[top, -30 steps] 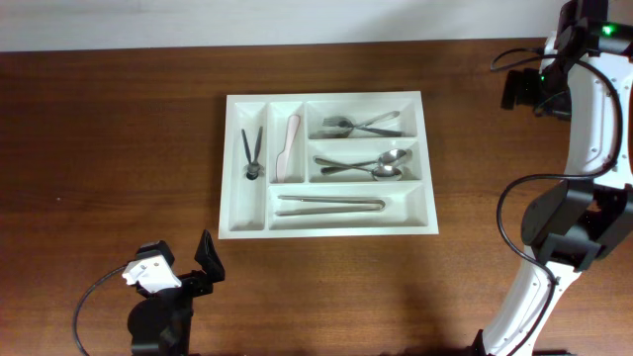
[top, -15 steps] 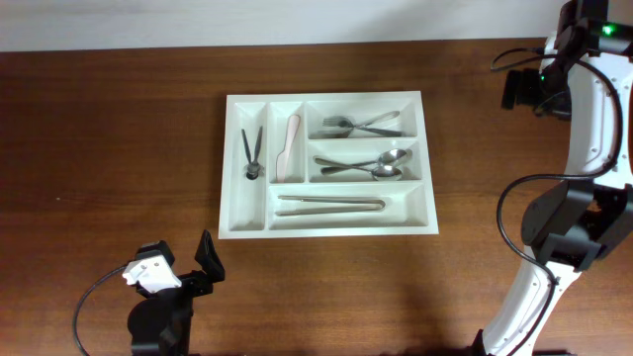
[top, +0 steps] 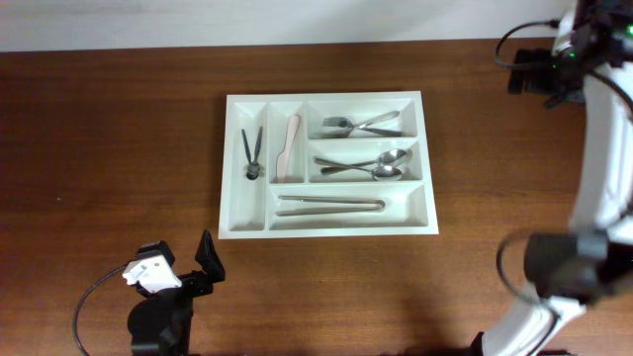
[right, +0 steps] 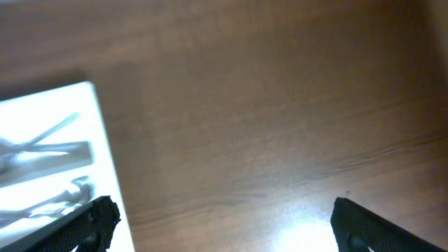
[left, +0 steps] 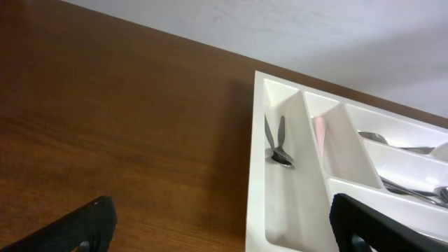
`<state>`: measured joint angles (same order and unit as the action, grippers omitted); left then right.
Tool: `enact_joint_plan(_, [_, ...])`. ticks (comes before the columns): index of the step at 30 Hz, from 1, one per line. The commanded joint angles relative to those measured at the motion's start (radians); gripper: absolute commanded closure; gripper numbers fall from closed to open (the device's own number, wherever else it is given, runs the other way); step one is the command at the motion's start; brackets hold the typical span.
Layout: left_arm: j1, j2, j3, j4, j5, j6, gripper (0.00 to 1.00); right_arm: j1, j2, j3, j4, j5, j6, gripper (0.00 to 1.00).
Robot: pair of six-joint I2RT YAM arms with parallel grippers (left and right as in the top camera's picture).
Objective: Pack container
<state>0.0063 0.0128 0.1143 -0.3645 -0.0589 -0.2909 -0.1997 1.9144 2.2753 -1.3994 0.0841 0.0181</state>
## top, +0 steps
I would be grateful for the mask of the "pink plastic knife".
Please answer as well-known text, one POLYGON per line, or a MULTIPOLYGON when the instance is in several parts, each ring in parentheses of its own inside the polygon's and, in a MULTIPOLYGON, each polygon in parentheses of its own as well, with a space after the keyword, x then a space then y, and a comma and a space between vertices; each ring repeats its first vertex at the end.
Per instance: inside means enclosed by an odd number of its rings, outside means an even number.
POLYGON ((286 178, 292 147, 301 125, 301 117, 297 114, 288 119, 283 150, 279 153, 276 161, 276 182, 283 183, 286 178))

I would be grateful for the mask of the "steel kitchen tongs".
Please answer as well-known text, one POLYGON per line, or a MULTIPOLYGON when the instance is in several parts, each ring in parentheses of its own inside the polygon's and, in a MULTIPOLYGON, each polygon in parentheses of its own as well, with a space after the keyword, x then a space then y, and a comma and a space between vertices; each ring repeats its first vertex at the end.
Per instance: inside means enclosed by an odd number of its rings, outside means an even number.
POLYGON ((298 217, 351 213, 381 212, 386 202, 380 199, 360 199, 318 196, 279 196, 280 201, 312 204, 311 208, 292 208, 277 211, 277 217, 298 217))

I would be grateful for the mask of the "steel fork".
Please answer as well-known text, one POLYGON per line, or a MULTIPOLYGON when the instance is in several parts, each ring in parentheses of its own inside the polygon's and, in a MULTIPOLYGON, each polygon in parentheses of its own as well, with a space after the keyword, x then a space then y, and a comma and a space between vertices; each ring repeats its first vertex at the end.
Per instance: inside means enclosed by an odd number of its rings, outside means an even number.
POLYGON ((391 111, 360 123, 353 123, 346 117, 328 117, 322 120, 325 131, 312 133, 310 138, 348 138, 354 131, 364 131, 380 136, 401 136, 403 133, 399 131, 374 128, 376 124, 396 119, 400 113, 400 111, 391 111))
POLYGON ((373 124, 379 124, 391 120, 393 116, 379 116, 359 124, 353 124, 349 119, 344 117, 330 117, 322 121, 322 125, 326 128, 338 128, 338 131, 327 133, 327 137, 346 138, 354 131, 364 131, 370 134, 378 134, 382 136, 402 136, 400 131, 391 131, 384 129, 372 128, 373 124))

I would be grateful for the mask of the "large steel spoon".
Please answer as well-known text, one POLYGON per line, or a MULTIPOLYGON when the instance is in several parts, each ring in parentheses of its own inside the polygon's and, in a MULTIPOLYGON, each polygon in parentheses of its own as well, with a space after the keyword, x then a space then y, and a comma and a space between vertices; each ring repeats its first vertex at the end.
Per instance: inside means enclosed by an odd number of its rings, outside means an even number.
MULTIPOLYGON (((403 149, 391 149, 381 153, 376 159, 354 163, 355 167, 365 167, 370 165, 391 165, 399 166, 407 161, 407 151, 403 149)), ((325 167, 320 170, 321 175, 331 175, 345 171, 341 167, 325 167)))
POLYGON ((374 181, 397 181, 404 177, 404 173, 398 167, 392 165, 381 165, 375 162, 347 164, 337 161, 314 157, 314 163, 318 165, 340 168, 342 170, 358 170, 368 173, 374 181))

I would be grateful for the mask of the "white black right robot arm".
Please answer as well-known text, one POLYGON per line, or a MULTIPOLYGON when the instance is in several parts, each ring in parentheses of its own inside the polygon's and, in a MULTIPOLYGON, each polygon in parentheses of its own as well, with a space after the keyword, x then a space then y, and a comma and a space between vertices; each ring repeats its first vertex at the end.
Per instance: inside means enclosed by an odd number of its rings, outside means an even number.
MULTIPOLYGON (((539 355, 632 283, 632 5, 576 1, 545 26, 554 44, 519 50, 508 89, 585 105, 579 193, 566 232, 527 237, 524 284, 469 355, 539 355)), ((219 238, 438 231, 418 92, 227 97, 219 238)))

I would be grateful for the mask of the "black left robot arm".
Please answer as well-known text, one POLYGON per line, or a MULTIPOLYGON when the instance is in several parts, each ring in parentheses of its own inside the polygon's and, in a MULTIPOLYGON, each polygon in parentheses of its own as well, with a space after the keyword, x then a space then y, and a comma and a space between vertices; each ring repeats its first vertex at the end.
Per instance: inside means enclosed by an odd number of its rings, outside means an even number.
POLYGON ((177 276, 175 257, 164 240, 143 245, 123 278, 144 297, 128 316, 134 355, 187 355, 194 315, 193 300, 213 292, 208 275, 177 276))

